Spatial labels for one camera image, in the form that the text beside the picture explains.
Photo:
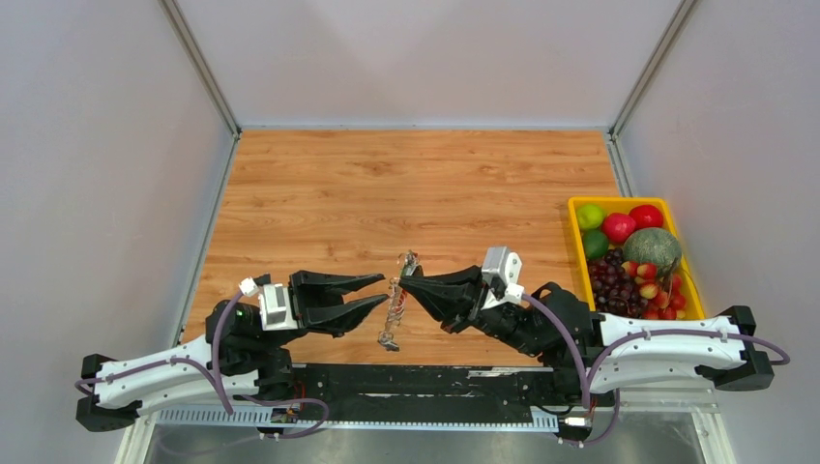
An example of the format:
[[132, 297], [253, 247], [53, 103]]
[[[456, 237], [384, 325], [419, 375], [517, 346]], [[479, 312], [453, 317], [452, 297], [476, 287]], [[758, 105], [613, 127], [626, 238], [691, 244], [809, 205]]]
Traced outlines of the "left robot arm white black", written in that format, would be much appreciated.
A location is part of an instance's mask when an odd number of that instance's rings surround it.
[[304, 401], [287, 344], [308, 334], [342, 337], [388, 295], [346, 301], [346, 295], [384, 280], [381, 274], [332, 275], [299, 271], [285, 283], [247, 277], [218, 302], [205, 334], [141, 358], [86, 356], [75, 387], [75, 418], [90, 432], [129, 427], [177, 404], [215, 399], [228, 414], [238, 402], [271, 402], [285, 409]]

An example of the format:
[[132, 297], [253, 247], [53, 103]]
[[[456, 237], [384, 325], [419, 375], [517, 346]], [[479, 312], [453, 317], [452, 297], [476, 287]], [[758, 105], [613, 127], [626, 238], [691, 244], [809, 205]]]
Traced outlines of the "red handled metal key organizer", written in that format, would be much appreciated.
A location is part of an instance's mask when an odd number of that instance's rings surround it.
[[400, 350], [395, 341], [395, 330], [400, 326], [405, 311], [406, 292], [399, 286], [399, 281], [402, 277], [413, 276], [423, 271], [419, 255], [413, 250], [402, 253], [398, 257], [397, 263], [400, 265], [400, 270], [398, 276], [390, 280], [390, 298], [388, 299], [386, 320], [377, 337], [379, 345], [388, 352], [398, 352]]

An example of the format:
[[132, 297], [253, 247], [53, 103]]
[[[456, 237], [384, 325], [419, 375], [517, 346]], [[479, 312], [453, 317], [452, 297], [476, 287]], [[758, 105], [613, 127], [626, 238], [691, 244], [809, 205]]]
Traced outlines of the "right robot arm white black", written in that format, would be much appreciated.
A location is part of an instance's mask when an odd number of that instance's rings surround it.
[[565, 403], [678, 378], [704, 378], [725, 392], [760, 391], [774, 380], [776, 363], [744, 306], [689, 321], [598, 313], [554, 282], [527, 293], [521, 267], [512, 254], [506, 263], [404, 276], [398, 285], [444, 332], [476, 329], [551, 367], [552, 389]]

